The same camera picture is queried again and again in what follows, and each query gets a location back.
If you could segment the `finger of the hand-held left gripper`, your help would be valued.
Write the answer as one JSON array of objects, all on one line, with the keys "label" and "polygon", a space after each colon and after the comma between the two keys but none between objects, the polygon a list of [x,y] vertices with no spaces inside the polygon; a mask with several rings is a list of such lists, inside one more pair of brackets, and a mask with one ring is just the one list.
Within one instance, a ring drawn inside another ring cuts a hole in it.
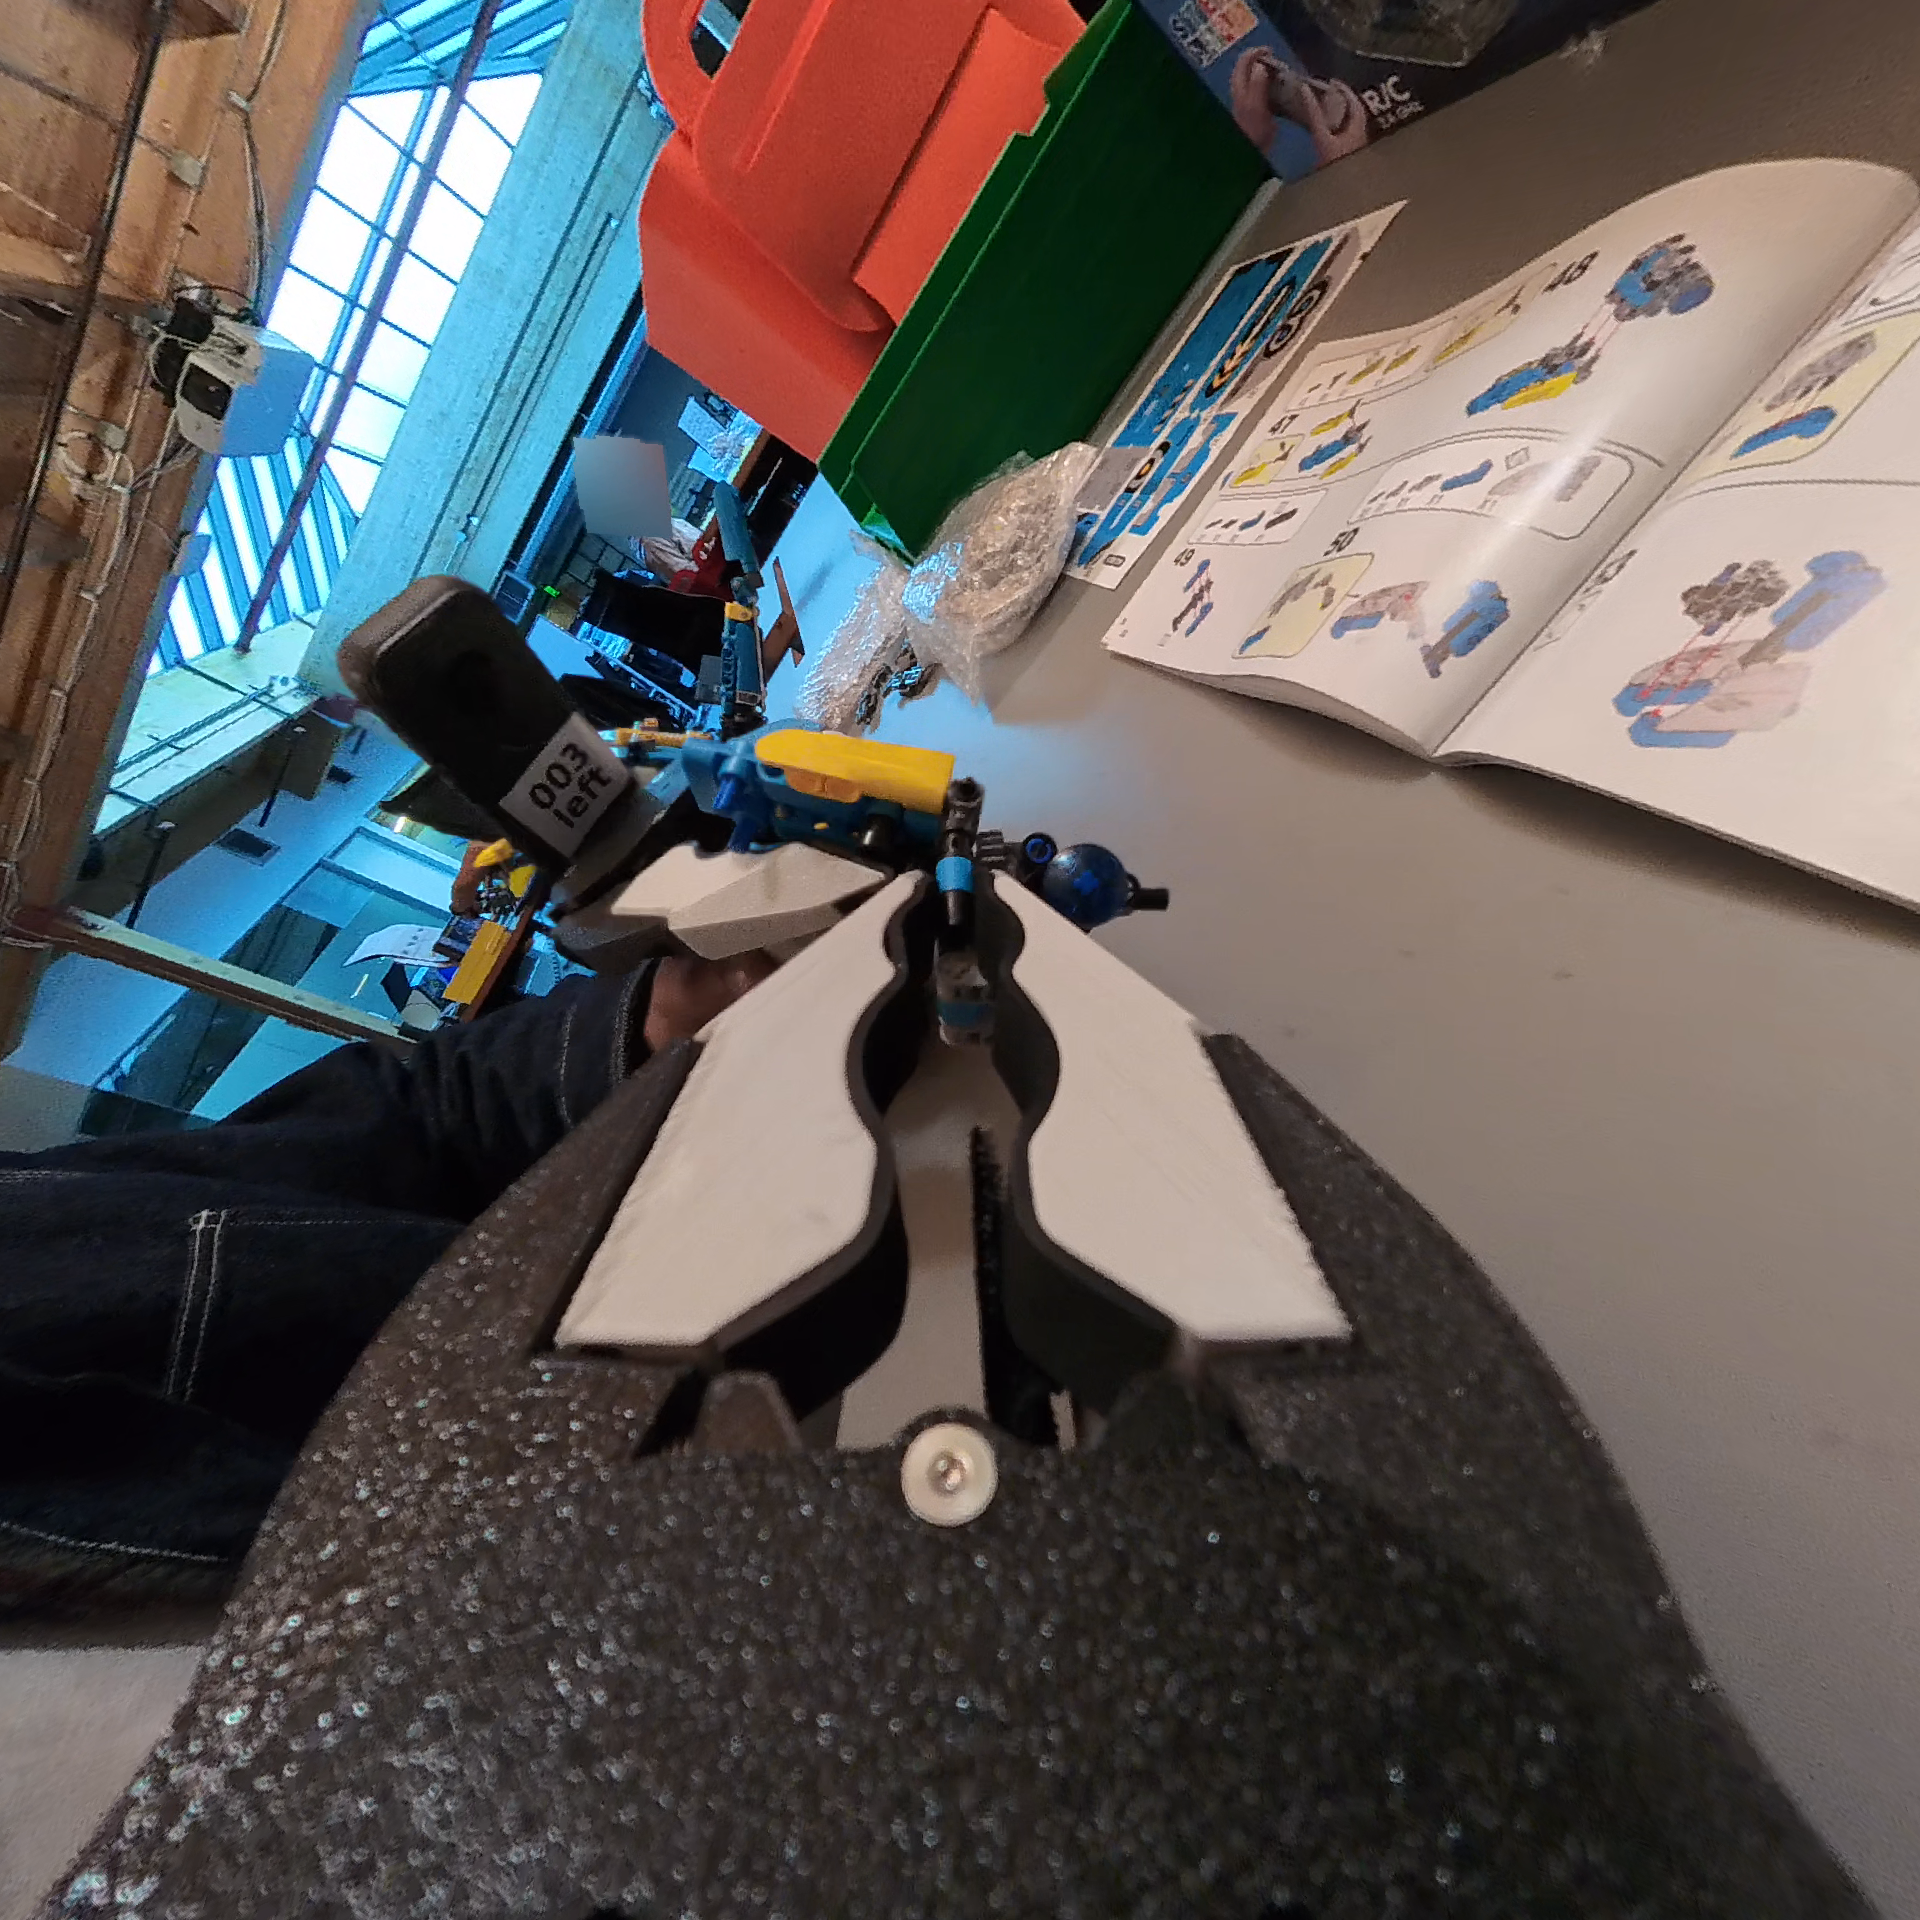
[{"label": "finger of the hand-held left gripper", "polygon": [[636,968],[666,954],[719,962],[769,952],[785,961],[889,881],[884,869],[821,847],[675,847],[605,901],[568,912],[562,954],[584,968]]}]

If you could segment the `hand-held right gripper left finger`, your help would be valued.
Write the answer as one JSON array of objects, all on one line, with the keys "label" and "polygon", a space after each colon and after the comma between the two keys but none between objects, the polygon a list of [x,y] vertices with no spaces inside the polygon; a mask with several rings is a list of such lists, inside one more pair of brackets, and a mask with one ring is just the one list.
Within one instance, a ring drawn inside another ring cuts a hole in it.
[{"label": "hand-held right gripper left finger", "polygon": [[881,1211],[855,1042],[904,979],[889,948],[918,877],[726,1008],[611,1215],[561,1348],[726,1351],[804,1297]]}]

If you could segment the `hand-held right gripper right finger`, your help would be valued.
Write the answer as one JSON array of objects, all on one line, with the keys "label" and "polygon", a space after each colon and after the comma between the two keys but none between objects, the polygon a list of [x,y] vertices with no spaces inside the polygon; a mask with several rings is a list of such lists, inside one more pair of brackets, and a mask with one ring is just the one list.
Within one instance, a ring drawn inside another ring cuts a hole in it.
[{"label": "hand-held right gripper right finger", "polygon": [[1206,1051],[1206,1029],[1015,881],[995,881],[995,1069],[1016,1188],[1074,1302],[1186,1347],[1345,1342],[1351,1319]]}]

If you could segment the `blue yellow brick assembly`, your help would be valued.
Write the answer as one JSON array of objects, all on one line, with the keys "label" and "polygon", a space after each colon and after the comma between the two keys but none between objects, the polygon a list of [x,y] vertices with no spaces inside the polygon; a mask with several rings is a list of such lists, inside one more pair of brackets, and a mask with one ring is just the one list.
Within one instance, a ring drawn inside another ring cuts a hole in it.
[{"label": "blue yellow brick assembly", "polygon": [[939,854],[955,754],[781,725],[735,741],[685,737],[678,772],[729,851],[821,847],[884,869],[928,869]]}]

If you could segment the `black grey gear assembly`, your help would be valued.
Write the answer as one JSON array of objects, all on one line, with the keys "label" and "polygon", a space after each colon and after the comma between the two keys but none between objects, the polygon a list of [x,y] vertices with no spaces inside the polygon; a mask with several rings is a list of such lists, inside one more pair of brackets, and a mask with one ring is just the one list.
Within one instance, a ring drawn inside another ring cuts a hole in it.
[{"label": "black grey gear assembly", "polygon": [[979,785],[974,781],[955,781],[949,785],[939,851],[949,837],[972,844],[974,891],[979,891],[986,877],[1015,881],[1082,932],[1124,917],[1164,915],[1172,904],[1168,889],[1139,884],[1118,851],[1106,847],[1065,847],[1039,828],[1015,841],[998,828],[979,828]]}]

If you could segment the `grey desk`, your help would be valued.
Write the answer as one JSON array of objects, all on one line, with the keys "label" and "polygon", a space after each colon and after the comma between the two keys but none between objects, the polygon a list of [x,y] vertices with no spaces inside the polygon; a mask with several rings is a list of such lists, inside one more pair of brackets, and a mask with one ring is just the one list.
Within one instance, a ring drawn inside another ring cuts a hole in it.
[{"label": "grey desk", "polygon": [[[1918,177],[1915,2],[1661,2],[1254,204],[1248,247],[1404,201],[1318,344],[1416,319],[1669,181],[1756,158]],[[881,737],[956,751],[1006,832],[1118,849],[1109,929],[1445,1224],[1565,1375],[1724,1697],[1889,1918],[1918,1915],[1918,919],[1505,769],[1104,652],[1065,584]],[[901,1347],[844,1435],[978,1404],[974,1055],[894,1109]]]}]

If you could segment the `large window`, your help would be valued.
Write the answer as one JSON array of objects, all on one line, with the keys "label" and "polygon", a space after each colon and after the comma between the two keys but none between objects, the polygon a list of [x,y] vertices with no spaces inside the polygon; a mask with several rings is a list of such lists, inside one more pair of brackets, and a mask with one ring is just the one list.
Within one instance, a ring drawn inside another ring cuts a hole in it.
[{"label": "large window", "polygon": [[149,678],[322,609],[572,24],[572,2],[374,2],[314,187],[262,308],[299,348],[286,435],[222,457],[184,542]]}]

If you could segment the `orange box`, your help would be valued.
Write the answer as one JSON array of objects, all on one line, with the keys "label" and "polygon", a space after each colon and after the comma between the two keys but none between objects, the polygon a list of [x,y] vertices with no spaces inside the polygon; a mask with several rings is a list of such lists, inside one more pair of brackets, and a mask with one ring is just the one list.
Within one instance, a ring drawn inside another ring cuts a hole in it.
[{"label": "orange box", "polygon": [[1006,144],[1085,32],[1072,2],[644,2],[675,121],[641,194],[659,354],[816,464]]}]

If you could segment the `green box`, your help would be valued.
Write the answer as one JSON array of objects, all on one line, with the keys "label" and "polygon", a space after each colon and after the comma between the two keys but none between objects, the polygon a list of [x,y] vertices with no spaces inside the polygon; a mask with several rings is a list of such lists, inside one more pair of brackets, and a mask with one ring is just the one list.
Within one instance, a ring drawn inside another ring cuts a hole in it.
[{"label": "green box", "polygon": [[1106,2],[1042,95],[816,461],[904,561],[1012,457],[1089,441],[1271,184],[1135,2]]}]

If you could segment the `blue sticker sheet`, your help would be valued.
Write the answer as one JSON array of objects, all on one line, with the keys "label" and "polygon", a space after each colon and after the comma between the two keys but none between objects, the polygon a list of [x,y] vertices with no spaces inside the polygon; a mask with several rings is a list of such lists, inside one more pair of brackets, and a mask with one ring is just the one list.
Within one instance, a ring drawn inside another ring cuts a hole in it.
[{"label": "blue sticker sheet", "polygon": [[1131,571],[1401,212],[1388,204],[1219,268],[1099,447],[1074,507],[1069,578],[1114,589]]}]

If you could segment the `open instruction booklet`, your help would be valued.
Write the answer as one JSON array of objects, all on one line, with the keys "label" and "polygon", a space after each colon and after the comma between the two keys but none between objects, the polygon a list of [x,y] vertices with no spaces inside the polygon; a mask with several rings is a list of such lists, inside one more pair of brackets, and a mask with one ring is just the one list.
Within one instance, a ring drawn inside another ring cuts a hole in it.
[{"label": "open instruction booklet", "polygon": [[1104,635],[1918,907],[1918,184],[1761,159],[1314,348]]}]

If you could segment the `dark blue toy box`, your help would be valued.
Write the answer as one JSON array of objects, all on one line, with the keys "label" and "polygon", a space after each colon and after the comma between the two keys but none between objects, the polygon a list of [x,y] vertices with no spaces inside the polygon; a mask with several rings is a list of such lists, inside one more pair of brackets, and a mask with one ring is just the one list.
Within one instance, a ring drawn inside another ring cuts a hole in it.
[{"label": "dark blue toy box", "polygon": [[1139,2],[1271,177],[1295,184],[1639,2]]}]

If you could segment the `white wall device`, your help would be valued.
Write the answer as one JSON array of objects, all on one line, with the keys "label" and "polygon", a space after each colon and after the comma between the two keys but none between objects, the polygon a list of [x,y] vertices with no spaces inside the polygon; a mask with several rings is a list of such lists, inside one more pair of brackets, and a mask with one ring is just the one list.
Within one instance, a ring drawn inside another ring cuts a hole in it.
[{"label": "white wall device", "polygon": [[149,348],[149,379],[168,404],[175,435],[199,455],[225,455],[232,408],[261,379],[261,327],[225,315],[205,288],[175,297]]}]

